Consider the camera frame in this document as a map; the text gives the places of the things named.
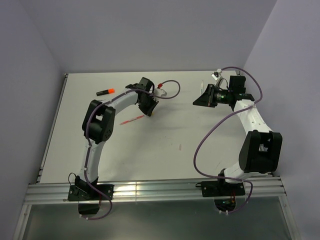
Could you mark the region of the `black orange highlighter pen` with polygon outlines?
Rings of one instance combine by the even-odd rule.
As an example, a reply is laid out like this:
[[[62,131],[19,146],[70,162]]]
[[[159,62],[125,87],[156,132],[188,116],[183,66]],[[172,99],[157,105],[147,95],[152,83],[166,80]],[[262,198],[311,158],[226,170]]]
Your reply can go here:
[[[115,89],[110,88],[110,89],[98,91],[98,92],[96,92],[96,95],[97,96],[104,96],[104,95],[113,94],[114,92],[115,92]]]

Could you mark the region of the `white pen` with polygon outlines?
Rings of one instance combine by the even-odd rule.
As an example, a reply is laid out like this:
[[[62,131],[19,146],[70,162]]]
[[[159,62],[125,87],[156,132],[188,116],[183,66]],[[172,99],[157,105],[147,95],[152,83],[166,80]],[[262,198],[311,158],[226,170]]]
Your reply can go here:
[[[202,95],[203,93],[204,93],[204,81],[202,80],[200,84],[200,95]]]

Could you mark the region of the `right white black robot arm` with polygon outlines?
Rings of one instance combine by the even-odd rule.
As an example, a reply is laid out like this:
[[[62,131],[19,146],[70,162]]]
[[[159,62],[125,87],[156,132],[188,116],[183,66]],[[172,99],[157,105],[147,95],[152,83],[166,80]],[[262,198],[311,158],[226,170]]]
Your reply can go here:
[[[245,139],[238,155],[238,161],[221,171],[222,179],[216,183],[217,191],[229,194],[235,183],[240,183],[255,174],[274,172],[278,168],[283,137],[274,132],[263,120],[257,109],[257,100],[246,92],[245,76],[232,75],[221,88],[224,78],[214,72],[214,84],[192,104],[214,108],[219,104],[228,105],[232,114],[238,116],[245,131]]]

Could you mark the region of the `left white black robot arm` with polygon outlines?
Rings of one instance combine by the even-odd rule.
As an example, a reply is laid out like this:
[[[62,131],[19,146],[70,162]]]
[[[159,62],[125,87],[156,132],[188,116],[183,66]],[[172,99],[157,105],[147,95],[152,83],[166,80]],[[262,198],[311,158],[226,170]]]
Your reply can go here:
[[[158,104],[154,92],[154,83],[143,77],[140,82],[126,86],[120,95],[108,102],[90,102],[82,123],[87,140],[85,159],[74,182],[79,194],[86,200],[95,198],[98,193],[96,185],[100,157],[105,142],[113,133],[116,115],[131,105],[138,105],[140,111],[150,117]]]

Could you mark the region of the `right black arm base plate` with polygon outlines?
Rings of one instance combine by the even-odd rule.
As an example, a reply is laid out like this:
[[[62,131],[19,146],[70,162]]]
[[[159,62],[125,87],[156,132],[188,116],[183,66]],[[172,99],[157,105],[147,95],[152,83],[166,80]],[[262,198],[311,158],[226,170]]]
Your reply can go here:
[[[243,183],[228,183],[225,181],[201,181],[195,184],[201,189],[202,196],[207,197],[231,197],[244,196],[246,194]]]

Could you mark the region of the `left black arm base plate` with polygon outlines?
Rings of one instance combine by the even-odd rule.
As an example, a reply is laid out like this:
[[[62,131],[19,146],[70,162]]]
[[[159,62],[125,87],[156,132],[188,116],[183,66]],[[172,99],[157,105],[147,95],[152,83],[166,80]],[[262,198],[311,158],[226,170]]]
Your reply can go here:
[[[108,196],[110,199],[113,198],[114,185],[113,184],[98,184],[94,186],[97,190]],[[102,196],[101,193],[95,191],[90,186],[87,186],[85,190],[80,189],[75,185],[69,187],[67,200],[69,202],[77,201],[98,201],[98,200],[107,200],[105,196]]]

